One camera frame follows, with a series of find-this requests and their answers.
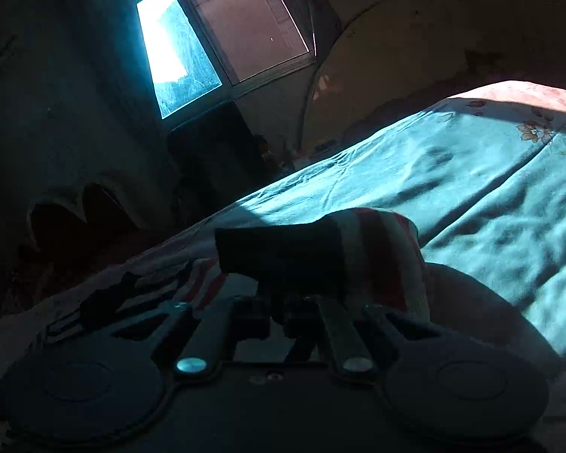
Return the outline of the red heart-shaped headboard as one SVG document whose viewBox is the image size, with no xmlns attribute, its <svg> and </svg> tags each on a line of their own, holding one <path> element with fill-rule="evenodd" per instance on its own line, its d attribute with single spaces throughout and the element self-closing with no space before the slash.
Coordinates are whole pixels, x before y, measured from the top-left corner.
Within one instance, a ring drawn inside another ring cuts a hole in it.
<svg viewBox="0 0 566 453">
<path fill-rule="evenodd" d="M 145 234 L 129 189 L 111 176 L 48 189 L 30 202 L 26 222 L 37 244 L 93 239 L 128 243 Z"/>
</svg>

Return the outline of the window with grey frame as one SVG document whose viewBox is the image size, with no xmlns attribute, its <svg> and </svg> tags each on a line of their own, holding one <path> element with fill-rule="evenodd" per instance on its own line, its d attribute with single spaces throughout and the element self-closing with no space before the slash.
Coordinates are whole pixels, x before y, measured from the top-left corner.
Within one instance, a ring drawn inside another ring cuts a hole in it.
<svg viewBox="0 0 566 453">
<path fill-rule="evenodd" d="M 309 0 L 135 0 L 161 118 L 237 98 L 316 56 Z"/>
</svg>

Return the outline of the pink floral bed sheet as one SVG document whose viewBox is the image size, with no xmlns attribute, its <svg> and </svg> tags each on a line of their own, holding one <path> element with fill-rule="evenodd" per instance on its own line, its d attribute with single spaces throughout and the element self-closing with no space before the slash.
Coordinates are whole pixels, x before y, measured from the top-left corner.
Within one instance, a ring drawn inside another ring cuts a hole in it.
<svg viewBox="0 0 566 453">
<path fill-rule="evenodd" d="M 366 206 L 402 214 L 424 257 L 475 283 L 477 330 L 551 379 L 540 441 L 566 452 L 566 91 L 508 81 L 446 98 L 132 259 L 140 273 L 202 263 L 214 229 L 308 223 Z"/>
</svg>

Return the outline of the cream round headboard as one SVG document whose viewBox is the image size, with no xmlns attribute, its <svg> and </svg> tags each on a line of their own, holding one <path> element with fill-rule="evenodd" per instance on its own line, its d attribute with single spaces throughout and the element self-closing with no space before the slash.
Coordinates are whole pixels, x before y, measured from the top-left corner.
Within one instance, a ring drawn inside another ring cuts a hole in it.
<svg viewBox="0 0 566 453">
<path fill-rule="evenodd" d="M 300 149 L 308 153 L 381 105 L 502 55 L 463 0 L 382 0 L 345 28 L 319 66 Z"/>
</svg>

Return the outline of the red white navy striped sweater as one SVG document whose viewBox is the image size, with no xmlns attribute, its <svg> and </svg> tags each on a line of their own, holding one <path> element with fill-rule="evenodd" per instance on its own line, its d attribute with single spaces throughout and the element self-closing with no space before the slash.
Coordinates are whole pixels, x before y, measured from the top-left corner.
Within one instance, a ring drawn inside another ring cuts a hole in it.
<svg viewBox="0 0 566 453">
<path fill-rule="evenodd" d="M 352 208 L 306 224 L 217 228 L 214 248 L 211 258 L 152 273 L 125 272 L 49 324 L 47 337 L 98 331 L 165 300 L 213 312 L 225 299 L 242 297 L 234 319 L 242 341 L 268 339 L 273 323 L 296 339 L 308 297 L 336 300 L 352 314 L 373 303 L 431 319 L 431 278 L 418 231 L 398 213 Z"/>
</svg>

